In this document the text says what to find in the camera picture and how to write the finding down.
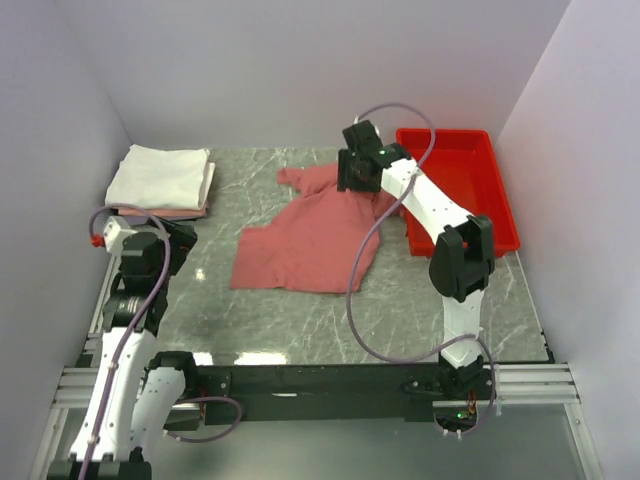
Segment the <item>pink red t shirt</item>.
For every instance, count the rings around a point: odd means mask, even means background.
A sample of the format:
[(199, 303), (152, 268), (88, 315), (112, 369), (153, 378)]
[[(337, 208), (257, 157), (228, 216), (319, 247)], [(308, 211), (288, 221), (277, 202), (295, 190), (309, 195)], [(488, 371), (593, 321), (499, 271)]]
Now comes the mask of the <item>pink red t shirt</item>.
[(380, 235), (356, 254), (375, 222), (393, 205), (384, 191), (337, 190), (335, 163), (283, 168), (277, 182), (299, 192), (263, 227), (245, 228), (238, 242), (230, 287), (282, 288), (295, 292), (341, 294), (357, 291), (371, 266)]

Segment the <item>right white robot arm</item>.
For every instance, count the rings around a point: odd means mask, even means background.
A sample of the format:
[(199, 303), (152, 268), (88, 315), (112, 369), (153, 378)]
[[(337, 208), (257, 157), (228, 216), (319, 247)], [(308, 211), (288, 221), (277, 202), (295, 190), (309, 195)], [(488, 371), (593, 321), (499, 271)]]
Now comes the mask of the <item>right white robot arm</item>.
[(493, 224), (450, 199), (400, 144), (384, 144), (368, 120), (342, 132), (339, 191), (380, 193), (394, 198), (424, 228), (434, 244), (429, 278), (443, 302), (444, 340), (438, 356), (439, 387), (460, 399), (481, 385), (488, 353), (479, 340), (481, 303), (495, 270)]

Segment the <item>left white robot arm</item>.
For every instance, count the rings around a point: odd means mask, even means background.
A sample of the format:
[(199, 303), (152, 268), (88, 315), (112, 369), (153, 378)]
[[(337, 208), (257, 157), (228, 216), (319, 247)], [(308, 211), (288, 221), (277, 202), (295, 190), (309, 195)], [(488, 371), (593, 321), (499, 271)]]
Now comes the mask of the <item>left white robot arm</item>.
[(92, 236), (119, 261), (102, 307), (100, 363), (82, 426), (50, 479), (148, 479), (156, 441), (176, 401), (200, 388), (189, 352), (160, 352), (157, 336), (168, 283), (198, 236), (188, 225), (151, 220), (135, 230), (110, 217)]

